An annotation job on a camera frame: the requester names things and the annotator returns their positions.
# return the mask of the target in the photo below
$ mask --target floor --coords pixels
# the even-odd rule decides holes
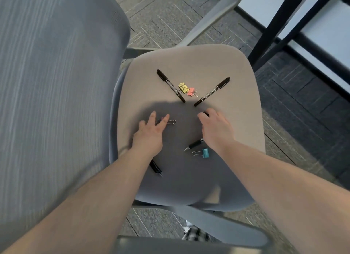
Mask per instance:
[[[130,46],[170,48],[219,0],[116,1],[130,20]],[[260,36],[257,28],[232,11],[194,45],[232,45],[248,56]],[[284,51],[256,72],[256,80],[263,108],[266,154],[350,189],[350,103]],[[268,231],[277,253],[297,253],[257,204],[225,215]],[[133,208],[121,234],[181,238],[183,225],[184,220],[173,213]]]

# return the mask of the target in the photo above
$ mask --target blue binder clip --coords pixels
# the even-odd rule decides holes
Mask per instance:
[[[208,148],[204,148],[204,149],[202,149],[202,151],[198,151],[198,152],[193,151],[192,155],[193,156],[200,155],[200,156],[203,156],[203,158],[208,158],[209,157],[209,150],[208,150]]]

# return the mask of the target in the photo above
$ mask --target checkered clothing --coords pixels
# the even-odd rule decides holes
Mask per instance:
[[[191,240],[199,242],[210,241],[209,234],[199,229],[198,227],[192,225],[189,227],[187,233],[183,236],[182,240]]]

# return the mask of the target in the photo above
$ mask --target pen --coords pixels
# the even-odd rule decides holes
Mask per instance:
[[[201,102],[203,102],[205,99],[207,99],[209,96],[211,96],[215,91],[223,88],[228,82],[230,81],[230,77],[227,77],[225,80],[223,80],[220,84],[218,84],[217,86],[214,87],[213,90],[211,90],[209,93],[207,93],[204,97],[202,97],[201,99],[199,99],[194,106],[198,106]]]
[[[186,102],[186,100],[180,95],[180,92],[174,87],[174,85],[169,81],[169,79],[162,73],[161,70],[157,70],[158,76],[163,80],[163,82],[166,82],[170,88],[175,92],[175,94],[181,99],[182,102]]]
[[[203,111],[203,113],[209,117],[208,112]],[[186,150],[189,150],[189,149],[192,149],[192,148],[194,148],[194,147],[196,147],[196,146],[199,146],[202,142],[204,142],[204,139],[203,139],[203,138],[200,139],[200,140],[198,140],[198,141],[195,141],[194,143],[191,143],[189,146],[187,146],[187,148],[185,149],[185,151],[186,151]]]
[[[154,172],[158,173],[161,177],[162,175],[162,171],[160,170],[160,168],[157,166],[157,164],[153,161],[153,159],[150,162],[150,167],[153,169]]]

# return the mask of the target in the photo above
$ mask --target chair seat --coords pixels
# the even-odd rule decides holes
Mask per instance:
[[[156,71],[160,69],[177,87],[194,87],[199,97],[182,94],[183,103]],[[205,101],[193,104],[226,77],[230,82]],[[253,203],[252,197],[224,161],[211,149],[209,158],[192,156],[184,149],[202,137],[197,114],[208,107],[222,111],[235,129],[235,137],[265,152],[264,130],[258,87],[247,58],[238,49],[219,44],[160,49],[137,57],[122,84],[118,123],[118,154],[131,147],[138,122],[151,111],[157,119],[170,114],[176,124],[163,133],[163,149],[154,161],[163,177],[148,168],[136,199],[146,203],[195,205],[217,211],[236,211]]]

